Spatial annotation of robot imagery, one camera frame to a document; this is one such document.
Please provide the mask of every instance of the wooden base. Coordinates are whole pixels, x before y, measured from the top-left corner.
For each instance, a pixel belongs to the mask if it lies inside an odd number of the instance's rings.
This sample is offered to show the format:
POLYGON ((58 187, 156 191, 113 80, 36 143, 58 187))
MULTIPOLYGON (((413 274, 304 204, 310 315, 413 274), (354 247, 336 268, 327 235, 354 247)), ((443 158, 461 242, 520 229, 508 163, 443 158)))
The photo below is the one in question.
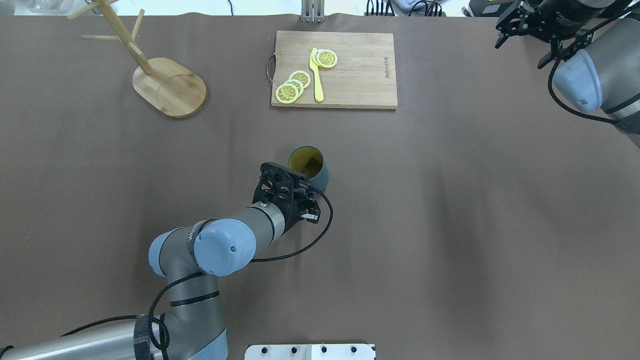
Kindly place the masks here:
POLYGON ((140 67, 133 74, 133 88, 168 117, 184 118, 200 109, 207 97, 204 81, 189 69, 167 58, 149 60, 146 75, 140 67))

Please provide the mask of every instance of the black velcro strap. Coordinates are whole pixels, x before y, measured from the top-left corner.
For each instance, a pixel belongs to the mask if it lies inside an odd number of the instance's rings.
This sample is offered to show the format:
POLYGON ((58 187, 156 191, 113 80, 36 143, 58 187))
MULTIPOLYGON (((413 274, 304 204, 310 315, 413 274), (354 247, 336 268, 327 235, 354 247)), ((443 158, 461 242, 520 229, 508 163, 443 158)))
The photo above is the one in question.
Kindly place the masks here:
POLYGON ((625 117, 616 127, 626 134, 640 134, 640 111, 625 117))
POLYGON ((136 360, 154 360, 149 341, 147 315, 138 315, 136 325, 133 328, 133 352, 136 355, 136 360))

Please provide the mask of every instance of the wooden mug stand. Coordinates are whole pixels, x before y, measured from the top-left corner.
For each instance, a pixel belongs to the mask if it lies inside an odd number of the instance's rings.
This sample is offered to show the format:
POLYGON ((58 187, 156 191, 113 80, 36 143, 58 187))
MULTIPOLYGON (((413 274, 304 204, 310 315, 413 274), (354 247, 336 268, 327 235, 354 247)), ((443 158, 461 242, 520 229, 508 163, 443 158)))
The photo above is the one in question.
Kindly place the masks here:
POLYGON ((131 34, 113 11, 111 4, 118 0, 92 0, 92 3, 69 15, 75 20, 93 8, 99 8, 118 36, 83 35, 88 40, 120 40, 139 67, 133 73, 133 88, 138 94, 165 115, 185 118, 202 107, 207 97, 204 81, 189 69, 167 58, 147 60, 136 43, 145 11, 140 10, 131 34))

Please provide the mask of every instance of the wooden cutting board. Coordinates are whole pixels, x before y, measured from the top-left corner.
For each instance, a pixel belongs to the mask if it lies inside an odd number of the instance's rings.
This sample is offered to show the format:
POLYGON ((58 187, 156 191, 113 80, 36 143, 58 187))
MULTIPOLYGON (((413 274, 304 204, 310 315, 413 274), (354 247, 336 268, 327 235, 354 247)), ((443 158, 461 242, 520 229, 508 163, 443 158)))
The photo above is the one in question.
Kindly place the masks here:
POLYGON ((271 89, 272 106, 300 108, 397 109, 396 56, 393 34, 278 31, 276 68, 271 89), (320 68, 324 101, 314 98, 311 49, 335 51, 338 63, 320 68), (275 90, 296 70, 311 75, 311 84, 292 104, 276 100, 275 90))

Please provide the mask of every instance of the yellow knife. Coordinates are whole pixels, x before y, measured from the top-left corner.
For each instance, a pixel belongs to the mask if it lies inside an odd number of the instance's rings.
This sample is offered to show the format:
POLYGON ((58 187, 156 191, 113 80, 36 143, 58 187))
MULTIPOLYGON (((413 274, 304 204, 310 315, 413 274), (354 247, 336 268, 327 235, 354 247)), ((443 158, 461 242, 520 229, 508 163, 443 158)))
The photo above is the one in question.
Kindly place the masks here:
POLYGON ((309 68, 314 72, 314 95, 316 96, 316 101, 322 102, 324 100, 324 92, 322 91, 322 84, 320 84, 318 65, 314 62, 314 55, 317 51, 318 49, 316 47, 311 50, 311 55, 309 55, 309 68))

